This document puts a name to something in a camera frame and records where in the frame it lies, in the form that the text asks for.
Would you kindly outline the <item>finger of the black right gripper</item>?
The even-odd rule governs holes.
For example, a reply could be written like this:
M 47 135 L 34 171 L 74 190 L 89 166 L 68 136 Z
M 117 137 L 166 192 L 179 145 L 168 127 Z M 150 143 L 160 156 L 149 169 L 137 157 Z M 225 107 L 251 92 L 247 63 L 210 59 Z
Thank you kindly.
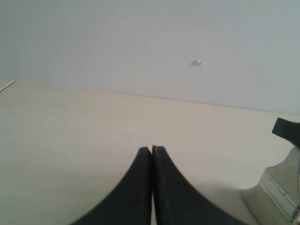
M 300 148 L 300 123 L 277 118 L 272 133 L 281 137 L 298 149 Z

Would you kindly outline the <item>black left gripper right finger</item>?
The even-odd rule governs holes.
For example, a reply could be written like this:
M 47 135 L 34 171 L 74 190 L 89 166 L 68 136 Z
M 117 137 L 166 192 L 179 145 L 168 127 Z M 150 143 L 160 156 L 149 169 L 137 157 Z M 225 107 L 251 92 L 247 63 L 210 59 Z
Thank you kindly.
M 152 146 L 153 197 L 158 225 L 243 225 L 181 174 L 165 147 Z

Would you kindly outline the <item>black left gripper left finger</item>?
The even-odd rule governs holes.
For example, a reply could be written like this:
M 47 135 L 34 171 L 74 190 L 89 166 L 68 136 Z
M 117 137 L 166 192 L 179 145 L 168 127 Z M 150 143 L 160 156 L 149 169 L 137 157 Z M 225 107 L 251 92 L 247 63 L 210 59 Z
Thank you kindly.
M 149 225 L 152 212 L 152 155 L 141 147 L 115 188 L 74 225 Z

